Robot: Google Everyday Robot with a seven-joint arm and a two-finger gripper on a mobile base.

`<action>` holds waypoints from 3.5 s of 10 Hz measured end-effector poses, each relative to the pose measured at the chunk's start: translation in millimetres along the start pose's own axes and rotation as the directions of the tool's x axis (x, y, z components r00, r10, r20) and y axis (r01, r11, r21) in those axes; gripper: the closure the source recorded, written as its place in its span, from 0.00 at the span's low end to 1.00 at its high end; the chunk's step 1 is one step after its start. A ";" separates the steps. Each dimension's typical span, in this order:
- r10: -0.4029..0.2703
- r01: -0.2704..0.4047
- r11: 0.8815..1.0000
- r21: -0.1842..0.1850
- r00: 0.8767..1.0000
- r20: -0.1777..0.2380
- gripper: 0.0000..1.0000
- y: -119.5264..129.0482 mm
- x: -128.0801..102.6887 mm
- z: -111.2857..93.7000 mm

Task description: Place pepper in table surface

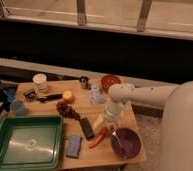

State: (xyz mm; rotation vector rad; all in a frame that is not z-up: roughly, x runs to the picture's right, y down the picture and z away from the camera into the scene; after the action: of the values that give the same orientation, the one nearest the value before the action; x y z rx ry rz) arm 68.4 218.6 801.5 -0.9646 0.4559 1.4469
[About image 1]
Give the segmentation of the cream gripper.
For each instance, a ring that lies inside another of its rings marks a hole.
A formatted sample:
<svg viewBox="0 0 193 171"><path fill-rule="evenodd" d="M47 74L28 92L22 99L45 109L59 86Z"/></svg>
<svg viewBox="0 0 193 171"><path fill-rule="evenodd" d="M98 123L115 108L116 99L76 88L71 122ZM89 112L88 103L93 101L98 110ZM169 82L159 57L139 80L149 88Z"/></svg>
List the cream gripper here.
<svg viewBox="0 0 193 171"><path fill-rule="evenodd" d="M99 115L93 124L93 131L98 133L103 125L110 125L108 131L110 134L113 134L117 130L118 118L111 113L103 113Z"/></svg>

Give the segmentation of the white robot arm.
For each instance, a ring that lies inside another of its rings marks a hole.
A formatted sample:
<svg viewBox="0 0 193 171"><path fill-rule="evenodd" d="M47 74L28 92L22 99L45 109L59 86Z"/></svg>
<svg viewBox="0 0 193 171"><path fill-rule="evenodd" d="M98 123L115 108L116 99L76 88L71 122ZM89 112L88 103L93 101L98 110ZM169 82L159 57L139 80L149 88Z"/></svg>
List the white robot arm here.
<svg viewBox="0 0 193 171"><path fill-rule="evenodd" d="M159 171L193 171L193 81L181 85L136 88L132 83L114 84L109 101L93 128L115 122L127 102L163 110Z"/></svg>

